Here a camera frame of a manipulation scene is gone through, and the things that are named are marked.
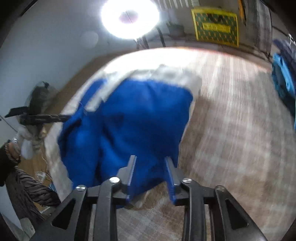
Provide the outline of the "left gloved hand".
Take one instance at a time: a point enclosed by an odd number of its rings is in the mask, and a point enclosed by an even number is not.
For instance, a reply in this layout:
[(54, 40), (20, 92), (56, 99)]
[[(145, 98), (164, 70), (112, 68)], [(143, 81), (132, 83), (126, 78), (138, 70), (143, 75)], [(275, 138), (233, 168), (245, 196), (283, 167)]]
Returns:
[(16, 139), (21, 156), (26, 160), (32, 159), (41, 150), (46, 134), (43, 126), (20, 125)]

